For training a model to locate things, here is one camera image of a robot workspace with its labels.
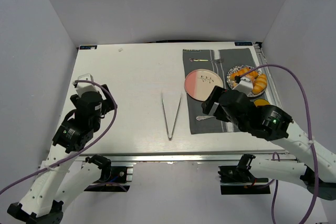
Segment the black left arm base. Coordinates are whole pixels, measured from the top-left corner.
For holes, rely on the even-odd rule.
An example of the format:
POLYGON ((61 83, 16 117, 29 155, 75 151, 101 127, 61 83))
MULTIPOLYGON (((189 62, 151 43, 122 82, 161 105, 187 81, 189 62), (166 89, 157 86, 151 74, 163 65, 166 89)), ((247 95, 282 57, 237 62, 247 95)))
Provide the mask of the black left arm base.
POLYGON ((133 176, 133 165, 119 165, 101 155, 86 157, 82 167, 87 163, 98 165, 99 168, 102 168, 102 171, 100 178, 89 185, 85 191, 126 193, 130 189, 130 183, 132 182, 133 176))

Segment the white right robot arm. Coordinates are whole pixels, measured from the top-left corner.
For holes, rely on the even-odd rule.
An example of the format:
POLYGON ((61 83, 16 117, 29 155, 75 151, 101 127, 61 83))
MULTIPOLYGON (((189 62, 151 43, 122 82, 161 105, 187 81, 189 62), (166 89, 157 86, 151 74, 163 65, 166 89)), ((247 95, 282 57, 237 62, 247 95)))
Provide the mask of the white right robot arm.
POLYGON ((233 171, 234 180, 245 183, 256 178, 277 179, 310 192, 318 185, 321 197, 331 199, 335 191, 335 154, 310 140, 285 111, 274 105, 256 106, 244 93, 218 86, 202 103, 202 110, 220 121, 233 123, 241 132, 284 148, 299 160, 288 164, 245 154, 233 171))

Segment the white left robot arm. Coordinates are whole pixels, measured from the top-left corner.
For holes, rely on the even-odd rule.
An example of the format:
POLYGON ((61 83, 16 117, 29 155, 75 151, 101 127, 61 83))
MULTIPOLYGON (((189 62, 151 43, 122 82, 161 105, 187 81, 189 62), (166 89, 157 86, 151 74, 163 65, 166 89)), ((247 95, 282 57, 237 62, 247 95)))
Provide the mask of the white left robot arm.
POLYGON ((66 184, 62 181, 77 156, 96 144, 101 119, 113 111, 117 104, 108 86, 93 81, 76 80, 76 94, 70 97, 75 109, 68 112, 56 131, 49 154, 38 171, 14 182, 15 185, 34 178, 27 194, 9 205, 7 213, 24 223, 60 223, 64 211, 93 182, 108 179, 111 161, 94 155, 66 184))

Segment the silver metal tongs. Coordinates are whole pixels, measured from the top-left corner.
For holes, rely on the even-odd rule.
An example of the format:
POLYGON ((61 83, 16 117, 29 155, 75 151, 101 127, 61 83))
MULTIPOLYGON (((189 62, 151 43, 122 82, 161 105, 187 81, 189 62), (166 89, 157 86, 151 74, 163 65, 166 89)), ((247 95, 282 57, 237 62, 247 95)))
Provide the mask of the silver metal tongs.
POLYGON ((166 125, 166 132, 169 141, 173 138, 175 123, 179 112, 182 99, 182 93, 174 90, 162 90, 161 102, 166 125))

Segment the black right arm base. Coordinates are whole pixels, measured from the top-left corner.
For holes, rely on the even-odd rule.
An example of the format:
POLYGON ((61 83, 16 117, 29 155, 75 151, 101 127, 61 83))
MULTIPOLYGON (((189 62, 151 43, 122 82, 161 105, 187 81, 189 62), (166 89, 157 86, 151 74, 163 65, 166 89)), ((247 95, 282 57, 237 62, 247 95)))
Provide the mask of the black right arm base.
POLYGON ((249 171, 256 156, 244 154, 236 166, 219 166, 221 195, 268 195, 268 178, 256 178, 249 171))

